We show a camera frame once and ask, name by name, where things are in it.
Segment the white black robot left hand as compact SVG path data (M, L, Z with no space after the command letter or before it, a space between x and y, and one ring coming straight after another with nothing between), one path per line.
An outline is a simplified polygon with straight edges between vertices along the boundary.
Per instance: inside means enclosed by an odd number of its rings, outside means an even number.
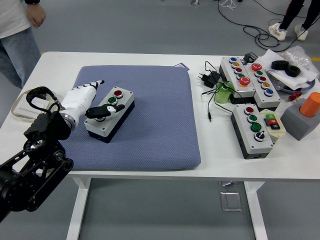
M109 103L107 106L90 108L97 94L98 86L104 82L104 80L93 81L76 86L70 90L61 102L61 105L64 107L64 110L60 112L62 117L75 124L81 116L87 116L89 119L101 119L123 110L125 105L110 105Z

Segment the person's hand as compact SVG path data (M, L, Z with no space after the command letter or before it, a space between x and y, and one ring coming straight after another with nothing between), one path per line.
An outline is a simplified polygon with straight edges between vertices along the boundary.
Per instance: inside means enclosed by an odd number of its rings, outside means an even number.
M28 4L26 15L30 23L38 29L46 19L46 12L39 3Z

